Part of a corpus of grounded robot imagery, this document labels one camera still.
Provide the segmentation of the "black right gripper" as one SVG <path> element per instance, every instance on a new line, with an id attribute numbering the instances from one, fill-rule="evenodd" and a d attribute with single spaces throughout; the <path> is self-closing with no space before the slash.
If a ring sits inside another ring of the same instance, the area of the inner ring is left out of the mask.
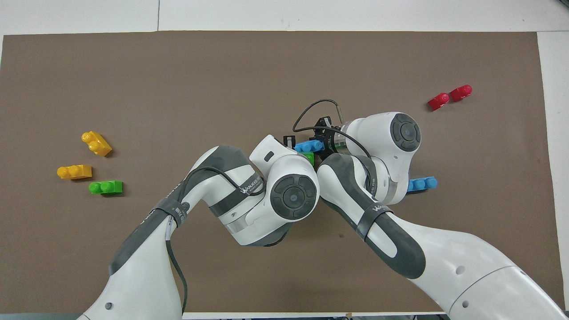
<path id="1" fill-rule="evenodd" d="M 315 123 L 315 134 L 324 134 L 325 146 L 324 153 L 315 153 L 315 167 L 319 167 L 331 154 L 338 152 L 335 146 L 335 134 L 338 129 L 339 126 L 333 126 L 331 117 L 321 117 Z"/>

